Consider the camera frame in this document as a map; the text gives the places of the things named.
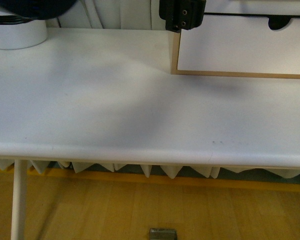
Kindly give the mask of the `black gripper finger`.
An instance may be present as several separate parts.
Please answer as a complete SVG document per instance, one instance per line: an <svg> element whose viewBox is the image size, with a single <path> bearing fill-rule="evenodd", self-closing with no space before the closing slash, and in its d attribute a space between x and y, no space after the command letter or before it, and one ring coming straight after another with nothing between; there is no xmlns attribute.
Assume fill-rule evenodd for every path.
<svg viewBox="0 0 300 240"><path fill-rule="evenodd" d="M167 31L191 30L202 24L205 7L205 0L160 0L159 17Z"/></svg>

